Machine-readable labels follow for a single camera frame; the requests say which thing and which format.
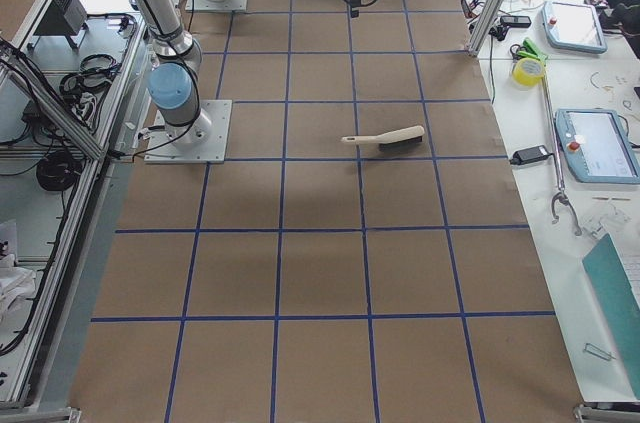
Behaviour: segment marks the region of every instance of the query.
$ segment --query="cleaning brush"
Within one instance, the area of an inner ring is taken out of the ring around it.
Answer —
[[[378,145],[380,151],[385,151],[420,143],[422,135],[424,128],[418,125],[377,136],[345,136],[341,141],[346,145]]]

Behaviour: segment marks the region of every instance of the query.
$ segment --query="white table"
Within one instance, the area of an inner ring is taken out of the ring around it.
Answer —
[[[527,6],[537,6],[543,1],[532,0]],[[513,13],[528,14],[533,21],[531,28],[512,29],[504,42],[494,41],[493,49],[494,107],[507,153],[538,144],[552,148],[541,85],[523,90],[510,77],[513,62],[509,47],[522,43],[525,36],[549,54],[547,71],[554,109],[616,110],[629,121],[630,139],[640,141],[640,99],[633,91],[634,86],[640,86],[640,61],[627,42],[621,37],[608,37],[609,50],[599,56],[556,50],[547,43],[540,9],[518,11],[518,6],[523,4],[514,3]],[[509,11],[510,3],[505,2],[502,9]],[[487,39],[479,59],[487,87],[491,88],[488,57]],[[602,200],[594,198],[619,198],[613,204],[631,217],[631,221],[624,226],[616,241],[627,250],[640,253],[640,187],[578,183],[564,161],[563,167],[566,193],[578,217],[584,218],[594,205],[602,204]],[[574,236],[571,215],[562,205],[558,205],[560,221],[552,224],[550,204],[557,191],[553,161],[549,159],[530,166],[514,167],[514,176],[583,399],[587,402],[636,402],[615,342],[582,266],[583,257],[596,241],[590,236]],[[605,361],[584,352],[586,343],[611,352],[616,359]]]
[[[542,26],[542,15],[540,6],[544,1],[560,1],[566,3],[583,4],[584,0],[505,0],[501,6],[501,10],[507,13],[527,15],[531,18],[531,27],[524,29],[512,28],[507,34],[507,38],[502,41],[494,41],[493,58],[494,59],[511,59],[509,48],[513,44],[521,44],[525,37],[531,38],[542,51],[549,54],[552,59],[569,59],[569,60],[617,60],[617,59],[635,59],[633,51],[629,47],[626,40],[619,36],[606,36],[606,42],[609,50],[602,55],[587,55],[586,53],[578,53],[574,51],[557,50],[551,47],[547,42],[547,37]],[[480,51],[479,58],[489,57],[489,39]]]

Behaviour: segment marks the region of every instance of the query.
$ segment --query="green folder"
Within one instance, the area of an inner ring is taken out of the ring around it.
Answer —
[[[640,308],[611,236],[582,260],[615,339],[629,383],[640,399]]]

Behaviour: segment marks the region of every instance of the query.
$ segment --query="metal clip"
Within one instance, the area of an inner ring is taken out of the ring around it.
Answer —
[[[596,345],[593,345],[591,343],[585,343],[582,351],[604,361],[611,361],[616,359],[616,357],[613,356],[613,354],[611,354],[610,352],[604,351],[602,348],[598,348]]]
[[[578,215],[576,214],[576,210],[573,208],[573,205],[569,201],[569,197],[564,191],[559,191],[551,199],[551,214],[553,215],[552,223],[555,225],[560,219],[558,213],[556,212],[556,203],[560,203],[561,205],[569,208],[571,219],[573,220],[573,234],[576,236],[582,236],[582,229],[580,228],[580,223],[578,222]]]

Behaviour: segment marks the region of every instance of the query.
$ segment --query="yellow tape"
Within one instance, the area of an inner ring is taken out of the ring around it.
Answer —
[[[544,66],[533,58],[523,58],[516,63],[512,76],[521,85],[534,86],[544,77]]]

